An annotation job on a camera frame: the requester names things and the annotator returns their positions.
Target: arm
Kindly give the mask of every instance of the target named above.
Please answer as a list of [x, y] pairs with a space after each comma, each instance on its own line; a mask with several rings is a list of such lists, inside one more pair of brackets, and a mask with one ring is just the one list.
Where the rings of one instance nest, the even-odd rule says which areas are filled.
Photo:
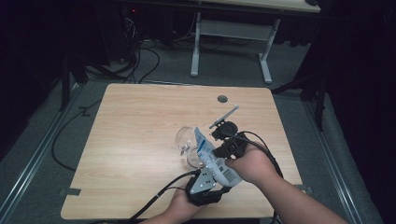
[[247, 146], [242, 158], [227, 160], [226, 165], [259, 188], [284, 223], [346, 223], [280, 177], [265, 154], [253, 145]]
[[187, 195], [182, 189], [177, 189], [169, 203], [169, 206], [161, 214], [151, 217], [142, 224], [179, 224], [192, 219], [195, 214], [201, 211], [203, 206], [195, 206], [187, 199]]

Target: hand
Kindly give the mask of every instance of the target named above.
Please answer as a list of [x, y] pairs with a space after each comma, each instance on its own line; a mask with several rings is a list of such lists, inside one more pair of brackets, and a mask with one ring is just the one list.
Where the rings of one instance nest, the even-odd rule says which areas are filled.
[[268, 157], [259, 148], [251, 144], [247, 144], [242, 158], [227, 159], [225, 164], [234, 169], [245, 181], [256, 186], [277, 175], [276, 169]]
[[163, 223], [163, 224], [178, 224], [192, 219], [199, 211], [206, 207], [206, 205], [195, 206], [189, 202], [186, 192], [183, 190], [186, 186], [181, 186], [177, 189], [169, 203], [169, 206], [164, 212], [156, 217], [152, 217], [142, 222], [149, 223]]

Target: gray carpet floor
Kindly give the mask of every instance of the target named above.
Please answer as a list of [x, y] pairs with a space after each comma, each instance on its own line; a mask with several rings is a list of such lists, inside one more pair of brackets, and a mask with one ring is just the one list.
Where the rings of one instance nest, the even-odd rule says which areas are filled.
[[[203, 44], [198, 77], [190, 77], [192, 46], [186, 45], [187, 43], [175, 44], [172, 48], [161, 43], [145, 43], [146, 48], [153, 47], [150, 50], [158, 53], [160, 62], [158, 67], [144, 79], [143, 84], [183, 83], [274, 89], [292, 81], [309, 49], [309, 46], [292, 48], [287, 43], [274, 45], [267, 60], [273, 83], [266, 85], [263, 82], [257, 54], [253, 52], [260, 51], [261, 43], [250, 43], [242, 48], [234, 44], [221, 46], [216, 43]], [[150, 50], [141, 50], [140, 64], [134, 72], [136, 80], [139, 80], [157, 63], [157, 56]], [[111, 69], [115, 70], [120, 66], [122, 65], [113, 63]], [[74, 91], [75, 101], [70, 105], [63, 124], [81, 112], [82, 106], [89, 106], [101, 100], [106, 86], [113, 82], [117, 81], [106, 77], [90, 76], [90, 81], [86, 85], [79, 86]], [[0, 162], [1, 204], [7, 201], [7, 196], [34, 156], [51, 123], [59, 116], [61, 91], [61, 85], [58, 84], [46, 102], [33, 114], [18, 142]], [[286, 91], [274, 95], [274, 98], [303, 183], [309, 189], [309, 193], [335, 213], [348, 219], [348, 211], [340, 199], [326, 163], [323, 144], [320, 141], [322, 136], [346, 181], [361, 217], [361, 223], [382, 223], [348, 152], [342, 130], [332, 111], [331, 99], [326, 98], [323, 116], [324, 132], [318, 133], [316, 126], [312, 123], [312, 116], [307, 110], [311, 103], [301, 102], [298, 93], [299, 90]], [[59, 134], [54, 144], [56, 156], [68, 166], [77, 167], [98, 107], [99, 104], [89, 109], [89, 116], [78, 116], [73, 119]], [[11, 208], [7, 223], [92, 222], [92, 220], [63, 220], [61, 218], [60, 212], [64, 203], [62, 190], [70, 186], [73, 172], [64, 169], [54, 161], [50, 153], [50, 144], [46, 146], [45, 158], [32, 177], [21, 197], [14, 203], [15, 206]], [[264, 218], [260, 223], [269, 222]]]

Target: table top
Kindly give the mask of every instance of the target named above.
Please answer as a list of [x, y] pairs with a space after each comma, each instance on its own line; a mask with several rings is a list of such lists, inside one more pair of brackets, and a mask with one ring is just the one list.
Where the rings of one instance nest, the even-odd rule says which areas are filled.
[[[218, 96], [225, 95], [227, 103]], [[272, 93], [265, 88], [110, 84], [92, 125], [62, 217], [65, 219], [129, 218], [165, 185], [188, 172], [186, 157], [175, 146], [184, 126], [198, 127], [216, 147], [208, 127], [229, 112], [226, 120], [239, 131], [258, 134], [271, 149], [291, 184], [300, 185]], [[188, 182], [188, 178], [174, 186]], [[140, 218], [161, 213], [169, 204], [168, 190]], [[271, 217], [273, 208], [253, 185], [242, 181], [210, 204], [196, 218]]]
[[199, 0], [201, 2], [230, 4], [246, 7], [265, 7], [299, 12], [320, 12], [319, 6], [310, 6], [305, 0]]

